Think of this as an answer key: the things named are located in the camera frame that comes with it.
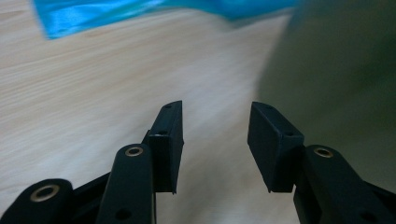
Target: blue plastic sheet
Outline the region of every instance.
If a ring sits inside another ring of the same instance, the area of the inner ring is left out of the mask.
[[[34,0],[50,39],[171,7],[196,8],[237,20],[284,7],[297,0]]]

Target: wood grain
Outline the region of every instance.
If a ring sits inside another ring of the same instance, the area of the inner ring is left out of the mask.
[[[0,212],[28,186],[74,188],[141,141],[161,106],[184,104],[178,194],[158,223],[297,223],[248,150],[248,112],[289,15],[238,28],[194,10],[156,13],[57,40],[27,1],[0,3]]]

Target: blue plastic bag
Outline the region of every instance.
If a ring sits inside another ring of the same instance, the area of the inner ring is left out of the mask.
[[[34,0],[47,37],[71,35],[94,27],[136,17],[150,11],[189,7],[219,14],[229,20],[258,16],[298,0]]]

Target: screw hole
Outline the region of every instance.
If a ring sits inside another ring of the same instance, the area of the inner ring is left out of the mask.
[[[330,152],[328,149],[325,148],[315,148],[314,149],[315,153],[317,155],[324,157],[324,158],[331,158],[332,157],[332,152]]]
[[[131,216],[131,212],[121,208],[117,213],[116,213],[116,219],[118,220],[125,220],[128,219]]]
[[[35,203],[44,202],[53,196],[55,196],[59,192],[58,185],[46,185],[35,190],[32,195],[30,195],[30,200]]]
[[[130,147],[125,151],[125,155],[129,157],[135,157],[143,153],[143,148],[141,147]]]
[[[360,215],[361,215],[361,218],[363,218],[366,221],[373,222],[373,223],[376,222],[375,215],[369,211],[366,211],[366,210],[360,211]]]

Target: wooden table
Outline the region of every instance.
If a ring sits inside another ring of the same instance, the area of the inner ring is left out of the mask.
[[[0,8],[0,214],[40,180],[76,188],[108,172],[162,105],[182,100],[178,194],[159,194],[158,223],[298,223],[292,195],[267,193],[247,145],[289,14],[234,27],[181,9],[48,40],[30,1]]]

